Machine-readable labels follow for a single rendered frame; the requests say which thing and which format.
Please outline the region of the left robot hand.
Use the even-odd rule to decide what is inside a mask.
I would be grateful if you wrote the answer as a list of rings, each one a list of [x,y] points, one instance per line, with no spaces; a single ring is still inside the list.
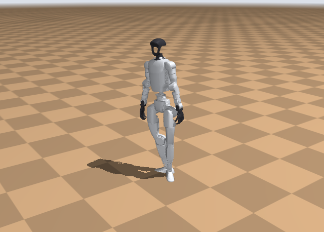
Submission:
[[[178,112],[177,118],[175,120],[175,122],[178,120],[178,123],[176,123],[176,124],[180,124],[184,120],[184,114],[183,114],[182,110],[183,110],[183,108],[179,109],[179,106],[176,105],[176,111]]]

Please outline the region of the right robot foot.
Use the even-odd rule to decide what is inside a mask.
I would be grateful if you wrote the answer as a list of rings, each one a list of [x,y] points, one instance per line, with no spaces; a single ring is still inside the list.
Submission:
[[[166,173],[167,169],[165,169],[165,167],[162,167],[162,168],[155,169],[155,171],[162,172],[162,173]],[[173,171],[173,173],[175,173],[175,171],[174,171],[173,168],[172,168],[172,171]]]

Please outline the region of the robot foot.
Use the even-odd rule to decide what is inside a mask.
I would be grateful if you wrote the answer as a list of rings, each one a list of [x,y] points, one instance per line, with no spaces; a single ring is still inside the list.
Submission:
[[[166,171],[166,178],[168,182],[174,182],[174,175],[173,175],[173,171]]]
[[[162,172],[162,173],[166,173],[167,169],[165,169],[165,167],[162,167],[162,168],[155,169],[155,171]],[[173,168],[172,168],[172,171],[173,171],[173,173],[175,173],[175,171],[174,171]]]

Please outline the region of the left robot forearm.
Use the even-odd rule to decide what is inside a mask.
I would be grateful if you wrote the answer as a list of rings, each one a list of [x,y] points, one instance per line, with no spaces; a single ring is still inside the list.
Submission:
[[[173,98],[174,98],[174,103],[175,103],[175,107],[176,105],[179,106],[179,109],[181,109],[183,107],[182,103],[181,103],[181,98],[180,98],[180,91],[178,88],[178,85],[175,83],[174,84],[174,91],[172,92]]]

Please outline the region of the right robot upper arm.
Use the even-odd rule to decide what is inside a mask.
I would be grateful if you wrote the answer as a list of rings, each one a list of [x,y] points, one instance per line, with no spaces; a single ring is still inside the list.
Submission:
[[[149,79],[148,63],[149,63],[149,61],[146,61],[144,63],[146,79],[142,82],[142,85],[145,86],[146,88],[149,88],[151,86],[150,79]]]

